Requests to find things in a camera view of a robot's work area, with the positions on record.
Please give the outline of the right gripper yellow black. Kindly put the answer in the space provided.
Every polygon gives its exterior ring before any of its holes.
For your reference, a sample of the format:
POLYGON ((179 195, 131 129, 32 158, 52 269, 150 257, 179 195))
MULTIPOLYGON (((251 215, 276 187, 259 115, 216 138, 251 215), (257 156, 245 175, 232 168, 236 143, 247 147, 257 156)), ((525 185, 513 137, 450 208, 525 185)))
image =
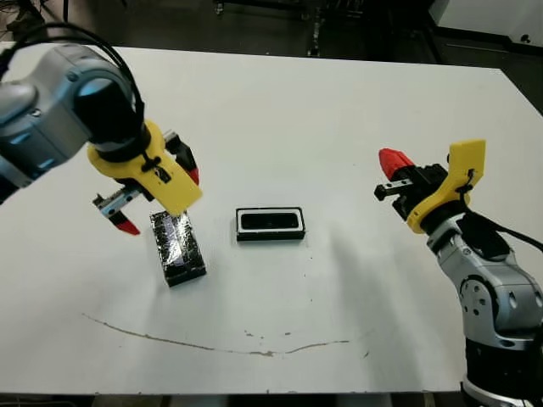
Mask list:
POLYGON ((379 201, 395 196, 393 208, 415 233, 432 233, 445 220, 466 210, 469 193, 484 175, 486 141, 454 142, 448 167, 420 166, 392 148, 378 151, 387 181, 376 186, 379 201))

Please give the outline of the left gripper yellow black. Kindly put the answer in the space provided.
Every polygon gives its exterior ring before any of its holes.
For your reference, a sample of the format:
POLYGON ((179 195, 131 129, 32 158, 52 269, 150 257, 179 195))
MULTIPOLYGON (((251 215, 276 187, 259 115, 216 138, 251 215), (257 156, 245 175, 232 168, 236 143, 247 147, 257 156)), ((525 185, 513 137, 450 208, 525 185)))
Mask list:
MULTIPOLYGON (((176 161, 165 151, 165 139, 160 128, 152 121, 145 120, 150 143, 145 153, 151 167, 144 171, 147 161, 143 155, 123 163, 109 162, 98 155, 98 150, 89 145, 87 157, 96 170, 104 176, 116 180, 134 180, 146 192, 156 199, 170 215, 180 215, 202 196, 199 184, 199 168, 191 148, 173 137, 167 142, 167 150, 176 157, 176 161)), ((100 213, 119 231, 137 236, 140 231, 121 210, 103 209, 100 213)))

